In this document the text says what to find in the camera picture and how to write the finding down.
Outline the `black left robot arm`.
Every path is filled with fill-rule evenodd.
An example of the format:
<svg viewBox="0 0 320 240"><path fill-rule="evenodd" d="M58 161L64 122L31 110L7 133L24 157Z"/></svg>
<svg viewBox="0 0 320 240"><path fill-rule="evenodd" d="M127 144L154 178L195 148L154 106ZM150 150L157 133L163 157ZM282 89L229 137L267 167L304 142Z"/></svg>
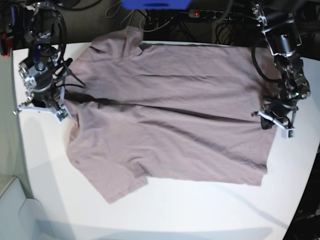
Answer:
<svg viewBox="0 0 320 240"><path fill-rule="evenodd" d="M302 0L253 0L251 10L263 35L257 44L265 42L279 70L279 79L268 78L260 69L256 59L256 46L251 49L251 58L258 74L268 83L276 84L277 96L265 96L260 111L261 127L271 129L274 125L286 131L293 129L293 117L298 111L297 103L311 94L310 85L304 75L304 64L298 47L302 39L295 25L294 14L304 4Z"/></svg>

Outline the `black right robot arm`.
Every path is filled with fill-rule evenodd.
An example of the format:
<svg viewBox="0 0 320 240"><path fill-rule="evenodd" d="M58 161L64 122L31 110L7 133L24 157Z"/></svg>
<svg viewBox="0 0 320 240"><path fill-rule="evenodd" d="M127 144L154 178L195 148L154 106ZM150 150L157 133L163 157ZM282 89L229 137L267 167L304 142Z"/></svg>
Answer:
<svg viewBox="0 0 320 240"><path fill-rule="evenodd" d="M58 121L69 116L65 106L72 58L65 59L67 27L62 10L73 11L77 0L28 0L22 11L22 36L28 55L18 64L26 101L14 110L48 112Z"/></svg>

